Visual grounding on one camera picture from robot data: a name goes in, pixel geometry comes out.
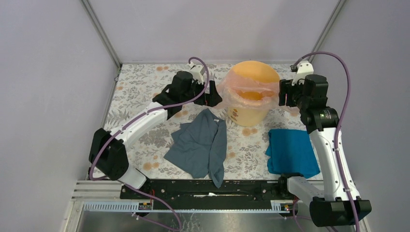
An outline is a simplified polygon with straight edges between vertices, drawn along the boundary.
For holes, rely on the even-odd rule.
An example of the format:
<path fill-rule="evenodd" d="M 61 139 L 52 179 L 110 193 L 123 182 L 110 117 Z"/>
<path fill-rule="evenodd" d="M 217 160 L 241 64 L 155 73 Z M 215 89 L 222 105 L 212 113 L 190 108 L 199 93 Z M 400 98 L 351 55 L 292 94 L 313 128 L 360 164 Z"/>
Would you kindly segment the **pink plastic trash bag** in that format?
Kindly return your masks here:
<path fill-rule="evenodd" d="M 297 108 L 278 105 L 279 81 L 280 76 L 276 71 L 245 75 L 230 70 L 217 85 L 222 102 L 216 108 L 282 109 L 295 116 L 299 113 Z"/>

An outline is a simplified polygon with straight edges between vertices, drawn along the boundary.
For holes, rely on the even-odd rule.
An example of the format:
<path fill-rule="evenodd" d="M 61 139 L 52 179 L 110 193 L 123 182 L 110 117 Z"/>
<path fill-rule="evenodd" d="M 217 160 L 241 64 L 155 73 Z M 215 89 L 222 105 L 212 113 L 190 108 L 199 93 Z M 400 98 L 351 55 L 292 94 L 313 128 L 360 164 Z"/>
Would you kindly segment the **yellow plastic trash bin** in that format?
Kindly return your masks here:
<path fill-rule="evenodd" d="M 279 74 L 259 61 L 234 65 L 224 78 L 223 102 L 229 118 L 251 127 L 261 123 L 269 110 L 278 107 Z"/>

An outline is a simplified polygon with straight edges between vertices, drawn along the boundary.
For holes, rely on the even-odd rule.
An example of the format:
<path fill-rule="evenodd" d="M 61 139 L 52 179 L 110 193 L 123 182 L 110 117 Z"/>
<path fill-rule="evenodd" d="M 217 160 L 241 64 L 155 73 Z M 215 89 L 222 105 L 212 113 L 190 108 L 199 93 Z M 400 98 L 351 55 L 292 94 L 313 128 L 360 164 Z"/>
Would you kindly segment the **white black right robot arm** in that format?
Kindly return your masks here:
<path fill-rule="evenodd" d="M 371 212 L 372 206 L 361 198 L 350 176 L 340 120 L 337 111 L 327 106 L 327 91 L 326 77 L 316 74 L 279 82 L 279 105 L 299 109 L 319 158 L 324 189 L 319 190 L 301 174 L 283 174 L 277 192 L 281 198 L 295 196 L 305 203 L 317 227 L 355 226 L 359 231 L 360 220 Z"/>

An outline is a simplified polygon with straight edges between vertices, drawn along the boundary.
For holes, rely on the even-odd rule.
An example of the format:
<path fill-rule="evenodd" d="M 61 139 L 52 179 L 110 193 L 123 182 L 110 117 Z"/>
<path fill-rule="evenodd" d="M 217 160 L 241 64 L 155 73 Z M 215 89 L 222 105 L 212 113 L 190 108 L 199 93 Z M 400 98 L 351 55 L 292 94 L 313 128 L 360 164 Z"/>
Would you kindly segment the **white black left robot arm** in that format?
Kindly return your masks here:
<path fill-rule="evenodd" d="M 147 197 L 150 192 L 147 177 L 130 165 L 127 149 L 181 111 L 183 105 L 192 102 L 212 107 L 221 101 L 209 70 L 178 71 L 171 83 L 137 116 L 110 131 L 100 128 L 94 133 L 89 154 L 90 180 L 118 181 L 131 186 L 137 198 Z"/>

